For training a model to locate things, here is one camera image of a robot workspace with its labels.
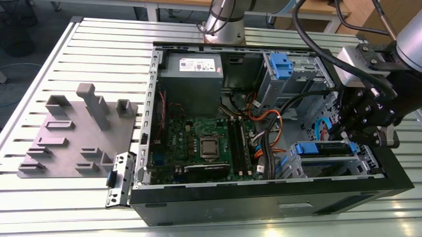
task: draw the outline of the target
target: blue plastic clip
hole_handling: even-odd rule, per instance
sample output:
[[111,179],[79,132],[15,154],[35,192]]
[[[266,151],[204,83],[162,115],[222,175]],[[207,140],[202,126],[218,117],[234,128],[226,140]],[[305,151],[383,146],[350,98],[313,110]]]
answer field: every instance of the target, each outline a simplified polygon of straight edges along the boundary
[[271,53],[270,63],[275,69],[275,76],[279,80],[287,80],[293,74],[293,62],[285,53]]
[[299,143],[299,146],[302,148],[303,154],[318,154],[319,153],[317,144],[314,142]]
[[295,145],[295,147],[297,147],[297,153],[298,153],[298,154],[302,154],[302,153],[303,153],[303,151],[302,151],[302,147],[301,147],[301,145]]
[[349,144],[349,146],[350,146],[351,153],[353,153],[353,154],[358,153],[357,144],[355,144],[354,142],[351,142],[351,143]]

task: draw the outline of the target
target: power supply label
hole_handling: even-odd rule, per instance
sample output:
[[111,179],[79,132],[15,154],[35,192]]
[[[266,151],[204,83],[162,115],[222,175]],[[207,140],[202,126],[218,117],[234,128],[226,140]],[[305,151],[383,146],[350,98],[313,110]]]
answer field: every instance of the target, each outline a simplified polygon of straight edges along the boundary
[[215,62],[211,58],[182,58],[179,62],[182,72],[215,72]]

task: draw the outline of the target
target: red wire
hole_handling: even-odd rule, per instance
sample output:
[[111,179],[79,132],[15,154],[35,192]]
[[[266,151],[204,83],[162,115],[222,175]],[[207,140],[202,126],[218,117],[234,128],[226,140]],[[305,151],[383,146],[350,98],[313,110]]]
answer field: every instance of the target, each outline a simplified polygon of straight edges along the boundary
[[326,127],[323,127],[322,134],[321,134],[321,138],[319,138],[319,140],[321,140],[321,141],[323,141],[323,138],[325,138],[326,132],[327,132],[327,128],[326,128]]
[[159,96],[160,96],[160,100],[163,102],[163,115],[160,117],[160,123],[159,123],[159,129],[158,129],[158,139],[159,139],[159,135],[160,135],[160,130],[164,124],[164,116],[166,116],[166,102],[164,102],[164,96],[162,94],[162,92],[159,91]]

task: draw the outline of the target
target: metal bracket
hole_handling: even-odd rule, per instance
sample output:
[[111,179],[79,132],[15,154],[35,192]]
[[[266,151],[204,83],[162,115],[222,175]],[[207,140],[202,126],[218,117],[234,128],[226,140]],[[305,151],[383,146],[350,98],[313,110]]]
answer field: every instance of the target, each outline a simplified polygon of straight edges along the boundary
[[114,159],[112,171],[107,177],[107,202],[106,208],[127,208],[130,191],[132,187],[132,172],[136,155],[132,152],[118,154]]

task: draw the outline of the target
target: floor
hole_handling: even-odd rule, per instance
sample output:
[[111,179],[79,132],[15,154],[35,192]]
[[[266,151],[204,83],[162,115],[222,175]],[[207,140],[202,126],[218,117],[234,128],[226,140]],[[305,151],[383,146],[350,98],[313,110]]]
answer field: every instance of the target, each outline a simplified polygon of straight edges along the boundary
[[[32,40],[36,44],[36,51],[26,57],[13,58],[0,49],[0,68],[12,63],[43,64],[50,52],[60,38],[72,16],[92,18],[108,18],[120,20],[136,20],[132,7],[91,5],[79,3],[62,3],[62,11],[55,12],[52,5],[47,1],[35,1],[34,10],[39,19],[36,26],[28,28]],[[136,9],[142,20],[147,20],[147,12],[143,8]],[[203,11],[175,11],[174,18],[163,9],[160,11],[160,21],[183,22],[195,24],[206,21],[208,13]],[[245,16],[246,27],[267,28],[263,16]],[[4,127],[9,116],[17,106],[30,84],[38,74],[39,67],[35,65],[12,66],[1,70],[9,78],[9,84],[0,86],[0,129]]]

